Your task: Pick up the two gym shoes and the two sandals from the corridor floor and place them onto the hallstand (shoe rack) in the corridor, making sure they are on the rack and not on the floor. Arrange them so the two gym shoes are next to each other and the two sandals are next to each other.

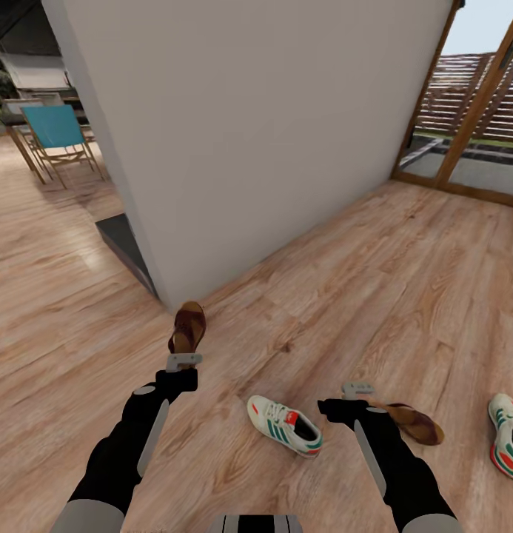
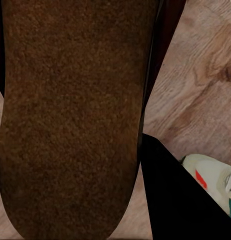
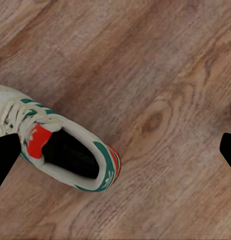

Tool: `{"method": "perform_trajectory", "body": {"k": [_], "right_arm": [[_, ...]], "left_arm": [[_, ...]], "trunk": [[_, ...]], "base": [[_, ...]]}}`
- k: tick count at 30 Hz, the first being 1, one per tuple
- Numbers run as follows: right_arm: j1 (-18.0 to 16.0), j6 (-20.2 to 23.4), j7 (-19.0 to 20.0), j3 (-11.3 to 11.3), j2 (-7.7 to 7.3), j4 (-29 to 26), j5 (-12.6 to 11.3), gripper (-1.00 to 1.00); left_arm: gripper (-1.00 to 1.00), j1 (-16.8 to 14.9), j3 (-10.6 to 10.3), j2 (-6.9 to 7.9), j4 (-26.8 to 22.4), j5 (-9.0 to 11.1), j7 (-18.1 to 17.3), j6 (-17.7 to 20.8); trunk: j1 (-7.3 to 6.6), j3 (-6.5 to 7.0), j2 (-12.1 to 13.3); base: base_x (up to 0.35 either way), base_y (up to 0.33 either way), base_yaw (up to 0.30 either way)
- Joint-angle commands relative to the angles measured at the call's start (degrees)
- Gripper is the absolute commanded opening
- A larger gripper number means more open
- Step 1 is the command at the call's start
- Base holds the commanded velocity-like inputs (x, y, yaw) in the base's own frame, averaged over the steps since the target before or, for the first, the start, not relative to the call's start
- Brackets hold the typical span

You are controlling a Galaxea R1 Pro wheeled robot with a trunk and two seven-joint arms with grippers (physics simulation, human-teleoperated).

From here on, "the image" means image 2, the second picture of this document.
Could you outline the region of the sandal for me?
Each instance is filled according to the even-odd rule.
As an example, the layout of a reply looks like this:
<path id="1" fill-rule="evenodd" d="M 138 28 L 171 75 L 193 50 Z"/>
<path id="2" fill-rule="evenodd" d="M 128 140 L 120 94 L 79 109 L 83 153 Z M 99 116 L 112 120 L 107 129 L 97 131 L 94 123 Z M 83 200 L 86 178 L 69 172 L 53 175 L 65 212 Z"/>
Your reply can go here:
<path id="1" fill-rule="evenodd" d="M 0 195 L 25 240 L 107 240 L 186 0 L 0 0 Z"/>

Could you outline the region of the gym shoe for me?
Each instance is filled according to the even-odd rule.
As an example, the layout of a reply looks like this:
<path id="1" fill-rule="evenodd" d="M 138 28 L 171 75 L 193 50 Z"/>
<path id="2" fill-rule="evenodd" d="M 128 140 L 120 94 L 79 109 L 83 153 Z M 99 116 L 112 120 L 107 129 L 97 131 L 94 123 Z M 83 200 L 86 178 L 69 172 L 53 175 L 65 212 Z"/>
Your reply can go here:
<path id="1" fill-rule="evenodd" d="M 184 156 L 180 164 L 231 218 L 231 165 L 198 153 Z"/>

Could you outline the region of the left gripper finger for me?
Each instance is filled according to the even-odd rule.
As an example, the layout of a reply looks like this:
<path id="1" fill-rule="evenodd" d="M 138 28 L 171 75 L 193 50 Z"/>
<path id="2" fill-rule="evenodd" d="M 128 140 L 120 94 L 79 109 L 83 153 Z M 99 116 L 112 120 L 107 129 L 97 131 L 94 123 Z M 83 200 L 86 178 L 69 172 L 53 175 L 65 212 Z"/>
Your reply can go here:
<path id="1" fill-rule="evenodd" d="M 141 168 L 153 240 L 231 240 L 231 218 L 155 137 Z"/>

